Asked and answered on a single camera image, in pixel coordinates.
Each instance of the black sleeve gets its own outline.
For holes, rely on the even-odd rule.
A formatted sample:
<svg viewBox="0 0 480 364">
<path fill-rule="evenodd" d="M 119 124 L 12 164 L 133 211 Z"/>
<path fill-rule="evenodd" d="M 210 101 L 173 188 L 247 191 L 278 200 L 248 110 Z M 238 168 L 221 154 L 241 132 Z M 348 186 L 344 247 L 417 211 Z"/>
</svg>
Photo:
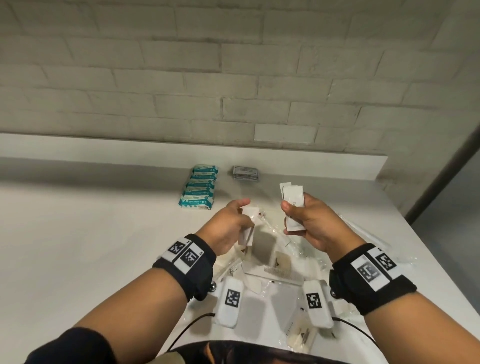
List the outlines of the black sleeve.
<svg viewBox="0 0 480 364">
<path fill-rule="evenodd" d="M 25 364 L 116 364 L 107 339 L 89 328 L 71 328 L 28 355 Z"/>
</svg>

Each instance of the person's left hand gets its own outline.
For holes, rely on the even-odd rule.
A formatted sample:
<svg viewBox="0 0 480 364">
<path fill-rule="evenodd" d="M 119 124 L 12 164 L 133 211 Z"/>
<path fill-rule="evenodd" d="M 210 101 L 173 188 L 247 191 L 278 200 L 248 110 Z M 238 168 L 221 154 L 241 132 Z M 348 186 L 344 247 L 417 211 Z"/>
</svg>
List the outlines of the person's left hand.
<svg viewBox="0 0 480 364">
<path fill-rule="evenodd" d="M 254 226 L 247 215 L 238 211 L 249 203 L 249 198 L 230 201 L 195 234 L 202 238 L 217 256 L 227 253 L 239 239 L 240 231 Z"/>
</svg>

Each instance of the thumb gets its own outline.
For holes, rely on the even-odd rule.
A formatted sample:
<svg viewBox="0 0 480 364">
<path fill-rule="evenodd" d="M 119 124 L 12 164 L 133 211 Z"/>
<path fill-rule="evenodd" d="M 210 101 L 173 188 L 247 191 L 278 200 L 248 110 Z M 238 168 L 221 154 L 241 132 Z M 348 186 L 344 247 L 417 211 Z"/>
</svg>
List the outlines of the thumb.
<svg viewBox="0 0 480 364">
<path fill-rule="evenodd" d="M 287 216 L 290 216 L 291 218 L 294 218 L 300 221 L 306 220 L 304 207 L 293 206 L 287 201 L 282 201 L 282 203 L 280 204 L 280 207 L 282 208 L 283 212 L 287 214 Z"/>
<path fill-rule="evenodd" d="M 250 219 L 247 215 L 240 215 L 240 226 L 243 229 L 246 229 L 253 228 L 255 224 L 253 223 L 252 219 Z"/>
</svg>

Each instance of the hand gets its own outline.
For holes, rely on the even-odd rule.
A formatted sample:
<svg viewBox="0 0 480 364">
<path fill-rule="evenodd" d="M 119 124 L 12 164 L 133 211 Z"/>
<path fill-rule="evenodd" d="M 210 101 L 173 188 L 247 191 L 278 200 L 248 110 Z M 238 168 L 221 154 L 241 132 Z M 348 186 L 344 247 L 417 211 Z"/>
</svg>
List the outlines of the hand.
<svg viewBox="0 0 480 364">
<path fill-rule="evenodd" d="M 287 231 L 286 235 L 303 236 L 316 249 L 326 252 L 332 262 L 339 260 L 365 241 L 332 210 L 325 202 L 304 193 L 305 207 L 297 207 L 282 201 L 281 208 L 306 230 Z"/>
<path fill-rule="evenodd" d="M 239 239 L 242 229 L 254 227 L 253 221 L 238 209 L 250 203 L 249 198 L 230 201 L 196 232 L 217 256 L 227 253 Z"/>
</svg>

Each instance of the row of wipes packages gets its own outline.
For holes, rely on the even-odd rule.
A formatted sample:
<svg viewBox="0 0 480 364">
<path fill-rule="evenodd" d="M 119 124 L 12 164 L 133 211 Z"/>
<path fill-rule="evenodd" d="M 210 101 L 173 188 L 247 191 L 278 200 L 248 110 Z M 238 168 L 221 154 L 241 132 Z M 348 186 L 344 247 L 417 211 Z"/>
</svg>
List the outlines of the row of wipes packages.
<svg viewBox="0 0 480 364">
<path fill-rule="evenodd" d="M 180 207 L 210 210 L 213 205 L 218 168 L 208 164 L 197 164 L 182 192 Z"/>
</svg>

